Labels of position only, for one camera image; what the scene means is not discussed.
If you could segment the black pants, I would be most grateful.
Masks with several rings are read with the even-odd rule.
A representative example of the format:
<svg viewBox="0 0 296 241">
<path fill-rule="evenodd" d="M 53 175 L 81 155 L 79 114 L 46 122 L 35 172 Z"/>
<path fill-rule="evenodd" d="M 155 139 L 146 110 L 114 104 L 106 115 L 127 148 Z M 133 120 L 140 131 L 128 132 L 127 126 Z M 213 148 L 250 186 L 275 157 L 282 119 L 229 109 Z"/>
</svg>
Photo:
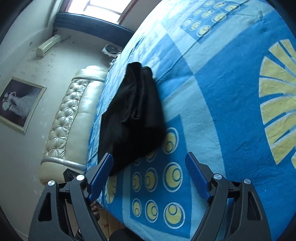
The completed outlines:
<svg viewBox="0 0 296 241">
<path fill-rule="evenodd" d="M 160 147 L 166 125 L 152 70 L 129 63 L 125 77 L 101 116 L 98 158 L 112 155 L 113 176 Z"/>
</svg>

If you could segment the white fan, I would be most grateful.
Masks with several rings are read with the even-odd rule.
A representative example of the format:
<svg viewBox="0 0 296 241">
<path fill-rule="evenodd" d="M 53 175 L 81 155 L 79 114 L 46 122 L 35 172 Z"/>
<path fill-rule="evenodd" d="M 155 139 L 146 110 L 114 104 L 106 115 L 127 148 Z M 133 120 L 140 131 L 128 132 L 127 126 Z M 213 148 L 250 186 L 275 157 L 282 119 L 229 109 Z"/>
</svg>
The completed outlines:
<svg viewBox="0 0 296 241">
<path fill-rule="evenodd" d="M 110 45 L 107 44 L 104 46 L 104 48 L 102 49 L 102 53 L 106 54 L 107 56 L 111 57 L 111 58 L 116 58 L 118 56 L 118 54 L 121 53 L 121 50 L 118 49 L 116 46 L 114 45 Z"/>
</svg>

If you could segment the dark blue curtain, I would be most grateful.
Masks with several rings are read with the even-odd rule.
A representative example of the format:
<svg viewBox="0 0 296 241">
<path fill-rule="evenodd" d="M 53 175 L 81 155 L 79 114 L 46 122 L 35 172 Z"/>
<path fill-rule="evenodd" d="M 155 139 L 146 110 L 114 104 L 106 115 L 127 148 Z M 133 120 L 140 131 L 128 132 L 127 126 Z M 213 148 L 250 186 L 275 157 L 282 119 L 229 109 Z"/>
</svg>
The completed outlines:
<svg viewBox="0 0 296 241">
<path fill-rule="evenodd" d="M 124 47 L 134 34 L 133 31 L 114 23 L 64 12 L 56 14 L 53 26 L 83 32 L 119 47 Z"/>
</svg>

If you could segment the framed wedding photo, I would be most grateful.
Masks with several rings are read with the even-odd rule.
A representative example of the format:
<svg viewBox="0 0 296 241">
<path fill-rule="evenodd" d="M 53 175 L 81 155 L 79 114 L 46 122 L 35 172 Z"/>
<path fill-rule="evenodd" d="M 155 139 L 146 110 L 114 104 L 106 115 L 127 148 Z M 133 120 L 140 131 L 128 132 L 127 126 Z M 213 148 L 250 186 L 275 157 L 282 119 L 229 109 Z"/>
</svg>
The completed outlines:
<svg viewBox="0 0 296 241">
<path fill-rule="evenodd" d="M 12 77 L 1 92 L 1 123 L 25 134 L 46 87 Z"/>
</svg>

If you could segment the cream tufted headboard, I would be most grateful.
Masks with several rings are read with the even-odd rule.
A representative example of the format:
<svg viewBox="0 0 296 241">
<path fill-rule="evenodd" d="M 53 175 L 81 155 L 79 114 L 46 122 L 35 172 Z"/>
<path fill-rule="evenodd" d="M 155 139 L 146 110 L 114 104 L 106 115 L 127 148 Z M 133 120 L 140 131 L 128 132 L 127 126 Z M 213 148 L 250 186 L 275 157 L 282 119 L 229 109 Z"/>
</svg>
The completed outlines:
<svg viewBox="0 0 296 241">
<path fill-rule="evenodd" d="M 87 169 L 91 128 L 107 72 L 91 65 L 77 71 L 61 101 L 48 134 L 39 169 L 43 185 L 65 182 L 69 169 L 82 174 Z"/>
</svg>

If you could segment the white air conditioner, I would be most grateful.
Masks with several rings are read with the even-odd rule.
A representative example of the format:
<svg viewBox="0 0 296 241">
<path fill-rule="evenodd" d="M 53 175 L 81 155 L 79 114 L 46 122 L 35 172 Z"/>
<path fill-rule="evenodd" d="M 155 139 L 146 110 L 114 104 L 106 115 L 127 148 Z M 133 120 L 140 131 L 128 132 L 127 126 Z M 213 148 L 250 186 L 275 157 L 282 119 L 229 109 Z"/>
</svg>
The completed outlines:
<svg viewBox="0 0 296 241">
<path fill-rule="evenodd" d="M 48 54 L 56 45 L 58 45 L 61 42 L 61 36 L 60 35 L 54 35 L 50 39 L 46 40 L 43 44 L 41 44 L 36 49 L 36 56 L 37 57 L 44 57 L 46 54 Z"/>
</svg>

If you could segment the blue patterned bed sheet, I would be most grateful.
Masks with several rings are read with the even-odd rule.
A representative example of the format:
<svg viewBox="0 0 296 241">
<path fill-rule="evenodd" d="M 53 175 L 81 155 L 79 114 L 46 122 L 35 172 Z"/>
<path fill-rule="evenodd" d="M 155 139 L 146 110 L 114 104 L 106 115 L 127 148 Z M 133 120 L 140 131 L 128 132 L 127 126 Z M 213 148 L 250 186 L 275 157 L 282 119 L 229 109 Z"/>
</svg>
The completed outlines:
<svg viewBox="0 0 296 241">
<path fill-rule="evenodd" d="M 230 181 L 249 179 L 276 240 L 295 214 L 295 37 L 266 1 L 162 1 L 107 74 L 92 127 L 126 66 L 151 68 L 166 122 L 161 146 L 107 180 L 98 202 L 145 240 L 190 240 L 207 203 L 192 152 Z"/>
</svg>

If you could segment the bright window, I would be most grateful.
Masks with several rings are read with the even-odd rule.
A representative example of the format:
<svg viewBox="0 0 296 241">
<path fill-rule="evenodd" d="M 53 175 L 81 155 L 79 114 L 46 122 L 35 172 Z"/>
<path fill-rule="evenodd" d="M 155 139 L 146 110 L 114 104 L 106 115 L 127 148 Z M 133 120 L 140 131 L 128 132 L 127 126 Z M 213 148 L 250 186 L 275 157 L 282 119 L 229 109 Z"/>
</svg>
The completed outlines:
<svg viewBox="0 0 296 241">
<path fill-rule="evenodd" d="M 74 0 L 70 1 L 66 12 L 118 24 L 132 3 L 127 0 Z"/>
</svg>

